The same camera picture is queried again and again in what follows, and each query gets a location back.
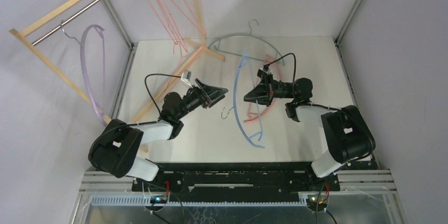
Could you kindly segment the green plastic hanger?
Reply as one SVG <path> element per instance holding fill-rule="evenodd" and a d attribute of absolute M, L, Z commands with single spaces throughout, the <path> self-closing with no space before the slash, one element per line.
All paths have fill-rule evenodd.
<path fill-rule="evenodd" d="M 249 39 L 254 39 L 254 40 L 258 40 L 261 41 L 263 43 L 265 43 L 266 45 L 268 45 L 271 49 L 274 50 L 275 52 L 275 56 L 274 59 L 276 60 L 277 64 L 281 64 L 281 65 L 285 65 L 285 61 L 284 59 L 280 59 L 279 61 L 277 61 L 277 59 L 279 58 L 279 56 L 281 55 L 281 53 L 279 52 L 279 50 L 272 45 L 270 42 L 268 42 L 265 38 L 258 36 L 258 35 L 254 35 L 253 34 L 253 27 L 251 26 L 251 23 L 255 22 L 257 24 L 257 26 L 259 26 L 259 22 L 256 19 L 251 19 L 248 22 L 248 27 L 249 27 L 249 32 L 233 32 L 233 33 L 229 33 L 229 34 L 225 34 L 222 36 L 219 36 L 217 38 L 215 38 L 208 46 L 207 48 L 212 50 L 212 51 L 216 51 L 218 53 L 223 53 L 223 54 L 228 54 L 228 55 L 233 55 L 233 56 L 237 56 L 242 58 L 243 55 L 239 54 L 239 53 L 235 53 L 235 52 L 231 52 L 231 51 L 226 51 L 226 50 L 222 50 L 220 48 L 221 46 L 221 41 L 222 40 L 227 40 L 227 39 L 233 39 L 233 38 L 249 38 Z"/>

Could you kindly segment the blue plastic hanger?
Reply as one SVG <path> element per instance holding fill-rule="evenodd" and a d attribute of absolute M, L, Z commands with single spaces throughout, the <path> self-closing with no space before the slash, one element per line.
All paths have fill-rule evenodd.
<path fill-rule="evenodd" d="M 248 106 L 248 113 L 245 117 L 240 118 L 238 110 L 242 109 L 244 101 L 244 93 L 239 91 L 239 86 L 245 87 L 246 94 L 254 89 L 256 85 L 260 82 L 258 76 L 256 76 L 255 69 L 252 68 L 251 62 L 254 58 L 249 56 L 249 51 L 246 50 L 241 57 L 238 68 L 236 70 L 236 76 L 232 89 L 232 107 L 227 110 L 229 114 L 231 111 L 234 112 L 235 126 L 231 132 L 226 133 L 226 138 L 229 142 L 242 146 L 242 140 L 245 139 L 248 144 L 253 147 L 264 149 L 265 147 L 261 145 L 264 138 L 264 129 L 262 122 L 262 113 L 260 112 L 260 103 L 256 101 L 255 103 L 250 102 Z M 251 135 L 248 135 L 245 131 L 245 122 L 258 122 L 258 131 Z"/>

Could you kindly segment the pink notched hanger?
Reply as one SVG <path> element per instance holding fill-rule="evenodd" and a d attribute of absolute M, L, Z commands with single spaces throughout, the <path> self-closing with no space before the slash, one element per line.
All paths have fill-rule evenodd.
<path fill-rule="evenodd" d="M 173 42 L 173 53 L 178 53 L 180 58 L 184 59 L 189 49 L 182 39 L 182 34 L 168 3 L 166 0 L 146 0 L 146 2 Z"/>

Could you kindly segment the purple plastic hanger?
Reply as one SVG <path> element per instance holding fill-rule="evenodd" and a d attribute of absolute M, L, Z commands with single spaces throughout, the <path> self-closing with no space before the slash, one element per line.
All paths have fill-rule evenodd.
<path fill-rule="evenodd" d="M 69 39 L 73 39 L 75 40 L 80 48 L 79 48 L 79 57 L 80 57 L 80 64 L 81 64 L 81 72 L 82 72 L 82 76 L 83 76 L 83 81 L 85 84 L 85 88 L 87 91 L 87 97 L 88 100 L 90 101 L 90 105 L 92 106 L 95 115 L 97 117 L 97 119 L 99 120 L 99 122 L 103 125 L 106 126 L 107 122 L 106 119 L 104 118 L 105 113 L 103 112 L 103 110 L 101 109 L 100 106 L 98 106 L 98 103 L 96 102 L 96 99 L 94 97 L 94 93 L 90 84 L 90 78 L 89 78 L 89 73 L 88 73 L 88 68 L 87 68 L 87 58 L 86 58 L 86 42 L 87 42 L 87 37 L 89 35 L 89 32 L 91 30 L 94 30 L 97 35 L 100 37 L 101 39 L 101 47 L 102 47 L 102 90 L 103 92 L 105 92 L 106 90 L 106 49 L 105 49 L 105 37 L 103 32 L 105 31 L 105 29 L 98 25 L 98 24 L 92 24 L 89 25 L 88 27 L 86 27 L 86 29 L 84 30 L 82 36 L 81 36 L 81 40 L 78 40 L 76 37 L 74 36 L 70 36 L 64 29 L 64 27 L 62 26 L 62 22 L 60 24 L 61 30 L 64 33 L 64 35 L 66 37 L 68 37 Z"/>

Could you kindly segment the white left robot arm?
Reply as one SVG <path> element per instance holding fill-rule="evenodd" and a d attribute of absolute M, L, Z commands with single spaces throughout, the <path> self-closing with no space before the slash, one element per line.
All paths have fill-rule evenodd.
<path fill-rule="evenodd" d="M 195 79 L 184 96 L 170 92 L 157 121 L 127 124 L 113 119 L 91 145 L 88 160 L 91 165 L 116 178 L 124 176 L 144 180 L 146 186 L 157 191 L 164 187 L 165 176 L 159 166 L 138 156 L 141 145 L 175 139 L 184 124 L 182 118 L 202 107 L 211 108 L 224 99 L 227 88 L 207 85 Z"/>

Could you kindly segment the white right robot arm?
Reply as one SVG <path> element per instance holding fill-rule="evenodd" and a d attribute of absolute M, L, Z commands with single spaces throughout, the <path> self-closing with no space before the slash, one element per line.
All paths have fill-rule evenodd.
<path fill-rule="evenodd" d="M 311 190 L 322 188 L 327 176 L 349 162 L 373 153 L 376 142 L 358 107 L 335 108 L 313 103 L 313 83 L 308 78 L 283 82 L 263 70 L 259 70 L 257 76 L 260 82 L 244 95 L 245 102 L 268 107 L 274 99 L 290 99 L 285 104 L 288 118 L 323 129 L 328 149 L 311 163 L 305 176 L 305 183 Z"/>

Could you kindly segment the pink curved plastic hanger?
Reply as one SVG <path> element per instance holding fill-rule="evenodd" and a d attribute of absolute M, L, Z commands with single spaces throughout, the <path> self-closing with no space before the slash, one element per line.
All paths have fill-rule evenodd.
<path fill-rule="evenodd" d="M 282 72 L 281 72 L 281 69 L 278 64 L 275 63 L 273 66 L 270 67 L 270 69 L 271 69 L 271 72 L 273 73 L 275 79 L 278 79 L 278 80 L 282 79 Z M 247 118 L 243 121 L 243 123 L 249 124 L 249 123 L 259 121 L 259 119 L 261 117 L 265 116 L 274 107 L 274 103 L 275 103 L 275 101 L 273 100 L 271 105 L 268 107 L 259 105 L 258 106 L 259 112 L 257 110 L 256 105 L 253 103 L 250 103 L 248 106 L 247 112 L 246 112 Z"/>

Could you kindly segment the metal rack hanging rod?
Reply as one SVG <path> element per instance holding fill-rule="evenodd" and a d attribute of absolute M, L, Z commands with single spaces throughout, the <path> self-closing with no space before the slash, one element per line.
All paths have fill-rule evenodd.
<path fill-rule="evenodd" d="M 38 29 L 40 29 L 41 27 L 43 27 L 44 25 L 49 23 L 50 21 L 53 21 L 56 17 L 60 16 L 62 13 L 66 12 L 67 10 L 73 8 L 75 5 L 79 4 L 81 1 L 82 0 L 69 0 L 68 2 L 66 2 L 63 5 L 59 6 L 58 8 L 54 9 L 53 11 L 51 11 L 46 16 L 42 17 L 41 19 L 39 19 L 35 23 L 31 24 L 30 26 L 28 26 L 27 28 L 22 30 L 21 34 L 24 37 L 27 37 L 27 36 L 31 35 L 35 31 L 37 31 Z M 37 45 L 41 44 L 43 41 L 45 41 L 46 39 L 48 39 L 49 37 L 51 37 L 52 35 L 54 35 L 58 31 L 61 31 L 66 25 L 70 24 L 75 19 L 80 17 L 82 14 L 84 14 L 85 12 L 87 12 L 88 10 L 93 8 L 95 5 L 97 5 L 97 4 L 99 4 L 99 3 L 103 2 L 103 1 L 104 0 L 92 0 L 91 2 L 89 2 L 88 4 L 83 6 L 82 8 L 78 9 L 75 13 L 70 15 L 68 18 L 63 19 L 54 28 L 52 28 L 51 30 L 47 31 L 45 34 L 43 34 L 39 38 L 37 38 L 34 41 L 32 41 L 31 45 L 32 46 L 37 46 Z"/>

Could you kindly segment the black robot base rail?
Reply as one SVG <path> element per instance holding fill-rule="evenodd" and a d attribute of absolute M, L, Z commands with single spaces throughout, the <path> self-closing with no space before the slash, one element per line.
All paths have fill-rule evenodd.
<path fill-rule="evenodd" d="M 147 182 L 94 172 L 84 182 L 122 186 L 123 191 L 175 194 L 176 202 L 282 203 L 298 201 L 300 193 L 342 192 L 351 184 L 366 184 L 375 161 L 356 162 L 328 178 L 312 174 L 311 162 L 161 163 L 155 180 Z"/>

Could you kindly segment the right aluminium frame post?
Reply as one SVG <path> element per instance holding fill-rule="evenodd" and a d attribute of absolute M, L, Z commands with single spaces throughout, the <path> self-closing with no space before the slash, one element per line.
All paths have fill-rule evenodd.
<path fill-rule="evenodd" d="M 353 19 L 355 18 L 358 10 L 360 9 L 364 1 L 365 0 L 355 0 L 354 3 L 352 4 L 347 17 L 344 20 L 342 27 L 337 34 L 337 37 L 334 39 L 335 46 L 340 46 L 340 44 L 342 43 L 342 40 L 344 39 Z"/>

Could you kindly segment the aluminium frame post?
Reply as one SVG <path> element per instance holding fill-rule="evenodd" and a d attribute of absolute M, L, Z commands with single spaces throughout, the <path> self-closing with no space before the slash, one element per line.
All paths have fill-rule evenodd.
<path fill-rule="evenodd" d="M 108 14 L 110 20 L 112 21 L 113 25 L 115 26 L 115 29 L 120 34 L 123 41 L 126 43 L 126 46 L 129 50 L 132 50 L 134 48 L 134 44 L 127 33 L 124 24 L 121 21 L 121 18 L 119 17 L 114 5 L 112 4 L 111 0 L 101 0 L 101 3 L 106 10 L 106 13 Z"/>
<path fill-rule="evenodd" d="M 354 3 L 352 4 L 347 17 L 344 20 L 342 27 L 337 34 L 337 37 L 334 39 L 335 46 L 340 46 L 340 44 L 342 43 L 342 40 L 344 39 L 353 19 L 355 18 L 358 10 L 360 9 L 364 1 L 365 0 L 355 0 Z"/>

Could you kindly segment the left aluminium frame post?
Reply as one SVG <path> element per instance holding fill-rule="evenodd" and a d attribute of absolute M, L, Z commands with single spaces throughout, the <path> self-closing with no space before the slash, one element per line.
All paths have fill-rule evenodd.
<path fill-rule="evenodd" d="M 112 4 L 111 0 L 101 0 L 101 3 L 106 10 L 106 13 L 108 14 L 110 20 L 112 21 L 113 25 L 115 26 L 115 29 L 120 34 L 123 41 L 126 43 L 126 46 L 129 50 L 132 50 L 134 48 L 134 44 L 127 33 L 124 24 L 121 21 L 121 18 L 119 17 L 114 5 Z"/>

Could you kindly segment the wooden clothes rack frame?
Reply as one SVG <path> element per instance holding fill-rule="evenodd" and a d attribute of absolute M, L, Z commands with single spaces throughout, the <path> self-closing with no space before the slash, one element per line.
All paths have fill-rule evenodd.
<path fill-rule="evenodd" d="M 82 98 L 11 32 L 29 25 L 69 0 L 1 0 L 1 154 L 50 155 L 86 152 L 100 123 L 87 98 Z M 37 49 L 81 90 L 79 42 L 87 26 L 105 29 L 105 42 L 96 32 L 87 36 L 90 85 L 103 110 L 112 107 L 129 51 L 137 41 L 166 39 L 168 50 L 151 54 L 151 63 L 168 72 L 191 56 L 197 46 L 186 41 L 197 34 L 195 18 L 176 23 L 170 38 L 161 23 L 156 0 L 110 0 L 118 12 L 113 21 L 103 3 L 96 3 L 61 30 L 37 44 Z"/>

